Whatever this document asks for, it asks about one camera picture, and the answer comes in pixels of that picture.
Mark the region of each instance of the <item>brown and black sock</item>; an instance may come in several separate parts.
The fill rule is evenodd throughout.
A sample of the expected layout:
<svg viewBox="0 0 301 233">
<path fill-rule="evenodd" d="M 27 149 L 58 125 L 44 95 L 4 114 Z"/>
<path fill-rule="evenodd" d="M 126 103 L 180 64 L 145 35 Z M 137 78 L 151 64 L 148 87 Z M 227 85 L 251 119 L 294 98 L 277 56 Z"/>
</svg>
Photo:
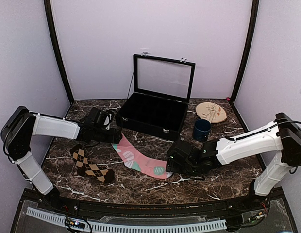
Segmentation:
<svg viewBox="0 0 301 233">
<path fill-rule="evenodd" d="M 99 181 L 108 183 L 114 179 L 114 171 L 107 169 L 105 166 L 99 166 L 93 164 L 85 156 L 85 149 L 81 144 L 75 145 L 72 149 L 69 150 L 73 160 L 77 166 L 77 173 L 80 176 L 94 176 L 97 177 Z"/>
</svg>

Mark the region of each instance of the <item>pink sock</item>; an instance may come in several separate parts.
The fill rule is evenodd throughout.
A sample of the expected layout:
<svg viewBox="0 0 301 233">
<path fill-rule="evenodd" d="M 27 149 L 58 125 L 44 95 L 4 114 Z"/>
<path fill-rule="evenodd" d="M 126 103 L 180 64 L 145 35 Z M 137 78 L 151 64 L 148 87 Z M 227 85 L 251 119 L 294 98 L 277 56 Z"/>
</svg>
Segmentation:
<svg viewBox="0 0 301 233">
<path fill-rule="evenodd" d="M 166 172 L 166 161 L 151 159 L 141 154 L 123 134 L 120 143 L 112 144 L 112 146 L 127 168 L 159 179 L 166 179 L 172 175 L 172 172 Z"/>
</svg>

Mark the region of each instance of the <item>dark blue mug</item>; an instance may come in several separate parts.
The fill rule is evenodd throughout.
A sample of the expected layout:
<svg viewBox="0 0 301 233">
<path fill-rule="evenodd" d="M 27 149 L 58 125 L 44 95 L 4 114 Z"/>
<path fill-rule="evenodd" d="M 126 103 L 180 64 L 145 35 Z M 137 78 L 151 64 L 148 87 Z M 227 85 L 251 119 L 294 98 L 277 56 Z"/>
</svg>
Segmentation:
<svg viewBox="0 0 301 233">
<path fill-rule="evenodd" d="M 211 123 L 207 120 L 197 120 L 194 124 L 193 138 L 199 142 L 206 142 L 211 130 Z"/>
</svg>

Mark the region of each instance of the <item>white wall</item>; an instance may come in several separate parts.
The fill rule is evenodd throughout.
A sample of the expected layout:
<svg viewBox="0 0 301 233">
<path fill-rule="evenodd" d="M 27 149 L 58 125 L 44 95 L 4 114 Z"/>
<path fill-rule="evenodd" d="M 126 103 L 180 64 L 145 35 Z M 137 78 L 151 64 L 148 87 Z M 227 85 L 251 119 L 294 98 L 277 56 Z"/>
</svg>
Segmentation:
<svg viewBox="0 0 301 233">
<path fill-rule="evenodd" d="M 132 55 L 144 51 L 197 63 L 192 98 L 231 95 L 249 26 L 251 0 L 52 3 L 74 98 L 126 98 Z"/>
<path fill-rule="evenodd" d="M 301 121 L 301 0 L 260 1 L 236 106 L 251 130 L 279 112 Z M 301 167 L 281 185 L 301 232 Z"/>
<path fill-rule="evenodd" d="M 0 1 L 0 131 L 19 105 L 63 116 L 69 107 L 49 36 L 44 3 Z M 51 138 L 35 137 L 42 162 Z M 0 139 L 0 232 L 9 232 L 27 182 L 2 152 Z"/>
</svg>

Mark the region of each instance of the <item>box lid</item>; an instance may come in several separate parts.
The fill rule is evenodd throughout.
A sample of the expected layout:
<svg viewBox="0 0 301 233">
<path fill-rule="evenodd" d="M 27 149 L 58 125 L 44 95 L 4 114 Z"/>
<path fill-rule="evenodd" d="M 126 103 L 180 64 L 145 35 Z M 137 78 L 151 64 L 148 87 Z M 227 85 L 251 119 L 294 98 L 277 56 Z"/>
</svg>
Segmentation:
<svg viewBox="0 0 301 233">
<path fill-rule="evenodd" d="M 134 91 L 189 102 L 195 63 L 135 54 Z"/>
</svg>

